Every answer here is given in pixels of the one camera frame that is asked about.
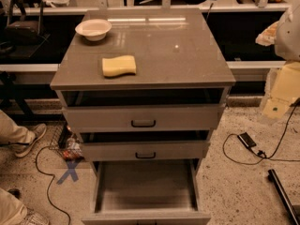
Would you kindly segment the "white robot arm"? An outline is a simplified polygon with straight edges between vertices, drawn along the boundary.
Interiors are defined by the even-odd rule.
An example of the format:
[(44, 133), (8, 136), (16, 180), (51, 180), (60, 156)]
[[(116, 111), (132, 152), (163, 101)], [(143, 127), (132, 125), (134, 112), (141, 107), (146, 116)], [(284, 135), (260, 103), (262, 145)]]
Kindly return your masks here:
[(255, 39), (262, 46), (275, 46), (277, 56), (286, 61), (300, 61), (300, 0), (293, 0), (277, 22)]

